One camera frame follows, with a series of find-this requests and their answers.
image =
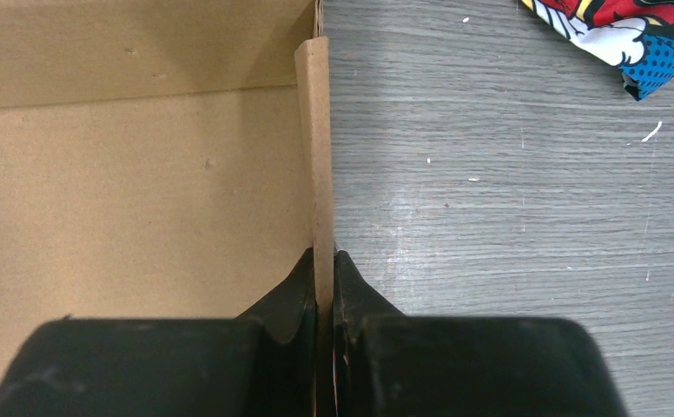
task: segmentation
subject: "cardboard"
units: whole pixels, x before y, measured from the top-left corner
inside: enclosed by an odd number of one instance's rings
[[[66,314],[237,315],[309,246],[331,307],[320,9],[0,0],[0,378]]]

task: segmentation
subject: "gray wooden table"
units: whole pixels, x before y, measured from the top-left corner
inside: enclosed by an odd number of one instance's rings
[[[579,321],[631,415],[674,417],[674,81],[636,103],[513,0],[326,13],[337,242],[367,280],[409,314]]]

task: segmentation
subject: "colorful fabric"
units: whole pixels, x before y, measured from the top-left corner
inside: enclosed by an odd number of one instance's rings
[[[522,0],[642,100],[674,77],[674,0]]]

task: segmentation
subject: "brown cardboard box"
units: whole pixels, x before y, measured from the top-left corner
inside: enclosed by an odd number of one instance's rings
[[[66,314],[234,316],[312,245],[328,305],[320,18],[314,0],[0,0],[0,377]]]

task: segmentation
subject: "cloth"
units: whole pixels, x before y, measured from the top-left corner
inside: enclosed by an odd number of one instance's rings
[[[642,100],[674,77],[674,0],[521,0]]]

